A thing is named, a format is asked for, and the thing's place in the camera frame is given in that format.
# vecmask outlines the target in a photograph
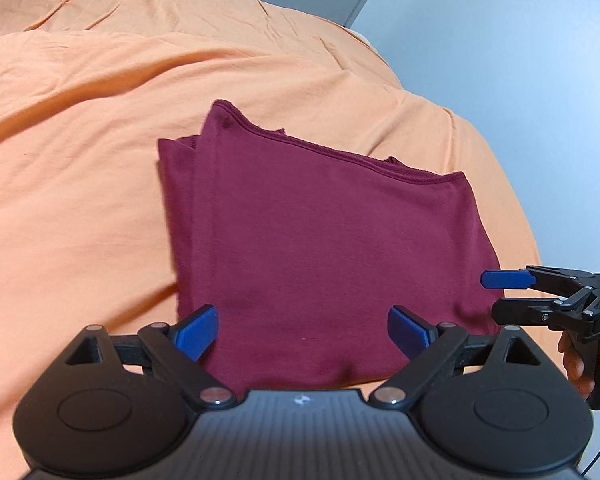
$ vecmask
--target folded cloth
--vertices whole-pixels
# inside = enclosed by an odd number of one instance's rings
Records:
[[[158,149],[178,314],[216,306],[202,363],[239,396],[388,377],[407,362],[386,333],[394,304],[496,332],[502,291],[480,274],[498,260],[464,174],[263,130],[222,100],[200,136]]]

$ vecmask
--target orange bedsheet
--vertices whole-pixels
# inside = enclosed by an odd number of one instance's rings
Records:
[[[539,262],[484,139],[337,25],[253,0],[0,0],[0,480],[26,471],[15,403],[81,327],[174,321],[156,140],[199,131],[218,98],[267,129],[464,171],[501,265]]]

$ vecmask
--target finger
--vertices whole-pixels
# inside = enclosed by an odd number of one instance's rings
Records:
[[[562,364],[564,365],[564,369],[567,370],[567,378],[570,381],[577,381],[582,377],[584,362],[582,362],[582,358],[576,352],[575,348],[572,347],[565,351]]]
[[[577,381],[574,381],[573,385],[579,391],[580,395],[586,399],[590,396],[596,384],[593,380],[589,379],[588,377],[582,377]]]
[[[571,337],[569,336],[569,334],[566,332],[562,332],[562,335],[560,336],[560,341],[558,341],[558,352],[564,354],[572,344],[573,343],[571,342]]]

